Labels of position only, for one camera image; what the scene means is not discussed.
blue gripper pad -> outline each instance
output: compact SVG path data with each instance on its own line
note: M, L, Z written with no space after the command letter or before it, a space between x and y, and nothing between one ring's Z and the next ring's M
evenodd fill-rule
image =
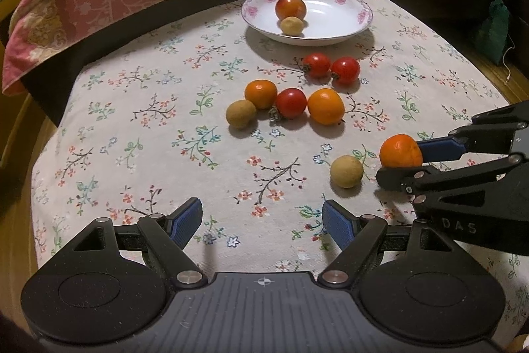
M354 229L351 220L342 215L333 204L325 201L322 207L323 226L330 234L340 250L344 250L354 239Z
M198 198L190 198L166 219L167 233L183 250L202 224L202 202Z
M449 136L417 141L417 144L423 154L423 163L459 160L467 152L464 144Z

tan round fruit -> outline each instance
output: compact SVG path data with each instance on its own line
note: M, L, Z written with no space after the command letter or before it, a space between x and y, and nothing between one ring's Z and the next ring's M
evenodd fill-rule
M362 181L363 165L354 156L340 156L331 164L331 180L344 189L356 186Z
M246 99L232 103L226 109L226 120L235 129L244 129L257 114L254 104Z
M287 17L281 21L279 28L285 35L299 36L303 32L303 22L297 17Z

floral tablecloth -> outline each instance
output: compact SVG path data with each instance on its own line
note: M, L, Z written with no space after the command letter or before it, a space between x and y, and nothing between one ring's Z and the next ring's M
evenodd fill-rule
M359 59L359 83L341 96L342 124L306 116L232 134L226 107L245 85L269 79L310 95L330 85L300 71L311 48L292 47L248 29L242 2L195 14L150 32L88 65L67 111L33 169L32 211L39 265L92 219L134 223L171 213L191 196L204 205L186 253L208 276L215 271L321 271L339 252L322 226L324 199L356 215L410 222L406 197L379 189L382 142L393 134L444 136L474 113L506 105L459 52L389 0L363 0L369 30L325 47L331 58ZM329 182L330 163L352 154L364 165L361 188ZM480 163L465 155L440 169ZM507 343L528 306L524 258L479 247L472 255L502 283L507 307L496 339Z

white tablecloth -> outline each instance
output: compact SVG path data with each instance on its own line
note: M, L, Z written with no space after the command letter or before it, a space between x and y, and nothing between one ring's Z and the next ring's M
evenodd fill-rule
M321 207L335 199L356 215L410 222L405 196L379 189L382 142L397 133L444 136L478 112L506 105L460 53L389 0L363 0L369 30L325 47L331 58L359 59L360 82L342 92L344 123L301 117L270 124L266 115L232 134L226 107L245 85L269 79L306 95L324 85L305 78L301 59L314 49L273 42L241 18L242 2L168 24L87 66L67 111L33 170L32 211L39 265L92 219L134 223L171 213L191 196L204 205L186 253L215 271L321 271L338 253L324 233ZM364 165L360 188L329 182L343 154ZM493 156L468 154L441 169ZM527 310L527 264L515 255L470 247L502 283L507 309L496 339L509 342Z

floral plate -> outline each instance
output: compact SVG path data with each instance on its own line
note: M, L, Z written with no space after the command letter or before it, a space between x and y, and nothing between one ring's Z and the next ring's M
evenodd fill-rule
M275 12L278 0L246 0L242 17L269 38L290 45L317 47L340 43L366 30L373 13L361 0L303 0L307 6L301 36L287 36L279 28Z

